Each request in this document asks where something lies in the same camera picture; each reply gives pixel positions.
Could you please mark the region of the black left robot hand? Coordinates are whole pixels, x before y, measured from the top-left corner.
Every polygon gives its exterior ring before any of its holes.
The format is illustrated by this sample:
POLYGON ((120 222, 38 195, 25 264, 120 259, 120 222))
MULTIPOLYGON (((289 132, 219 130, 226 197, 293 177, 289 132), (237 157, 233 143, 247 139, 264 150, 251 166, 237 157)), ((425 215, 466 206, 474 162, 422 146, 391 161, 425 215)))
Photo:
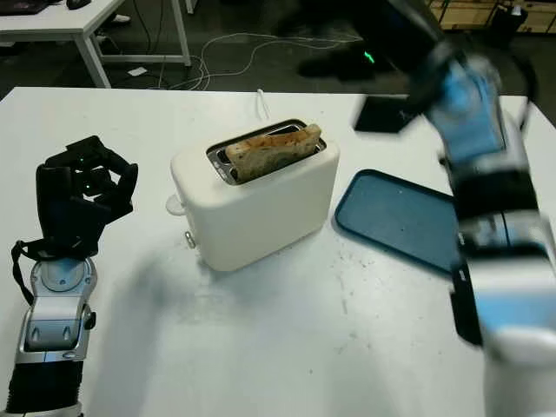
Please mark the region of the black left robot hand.
POLYGON ((43 236, 58 242, 97 241, 105 226, 133 210, 138 165, 98 136, 73 142, 36 169, 43 236))

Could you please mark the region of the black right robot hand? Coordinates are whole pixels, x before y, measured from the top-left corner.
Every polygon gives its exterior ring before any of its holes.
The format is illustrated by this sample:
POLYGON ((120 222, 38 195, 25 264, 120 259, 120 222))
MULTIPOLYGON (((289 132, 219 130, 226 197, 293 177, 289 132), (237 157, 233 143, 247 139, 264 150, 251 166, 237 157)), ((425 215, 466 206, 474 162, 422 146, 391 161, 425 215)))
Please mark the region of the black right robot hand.
POLYGON ((393 70, 409 74, 444 38, 423 1, 303 1, 300 17, 313 29, 343 21, 361 38, 301 63, 298 73, 307 78, 359 81, 393 70))

